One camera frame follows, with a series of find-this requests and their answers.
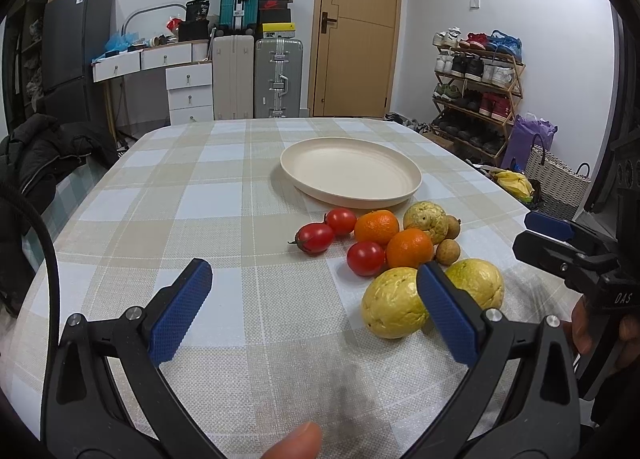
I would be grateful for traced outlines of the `person's right hand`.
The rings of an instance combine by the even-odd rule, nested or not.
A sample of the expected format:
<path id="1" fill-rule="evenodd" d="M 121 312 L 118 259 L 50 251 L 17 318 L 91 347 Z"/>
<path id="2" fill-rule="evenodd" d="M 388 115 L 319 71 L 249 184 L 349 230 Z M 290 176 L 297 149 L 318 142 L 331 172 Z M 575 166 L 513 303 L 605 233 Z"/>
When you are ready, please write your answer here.
<path id="1" fill-rule="evenodd" d="M 562 328 L 568 344 L 575 354 L 588 354 L 593 344 L 589 334 L 589 317 L 585 297 L 579 297 L 570 315 L 570 321 L 563 321 Z M 640 354 L 640 325 L 634 316 L 627 316 L 620 322 L 620 341 L 623 348 L 616 361 L 616 368 L 622 369 L 631 365 Z"/>

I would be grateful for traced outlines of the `person's left hand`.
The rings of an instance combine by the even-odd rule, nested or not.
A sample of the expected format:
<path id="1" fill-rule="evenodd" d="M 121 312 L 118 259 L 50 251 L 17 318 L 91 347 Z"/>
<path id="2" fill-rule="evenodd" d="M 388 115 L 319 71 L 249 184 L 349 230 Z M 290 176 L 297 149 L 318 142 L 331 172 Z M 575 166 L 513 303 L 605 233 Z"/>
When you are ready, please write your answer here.
<path id="1" fill-rule="evenodd" d="M 321 444 L 321 427 L 308 421 L 271 446 L 262 455 L 262 459 L 316 459 Z"/>

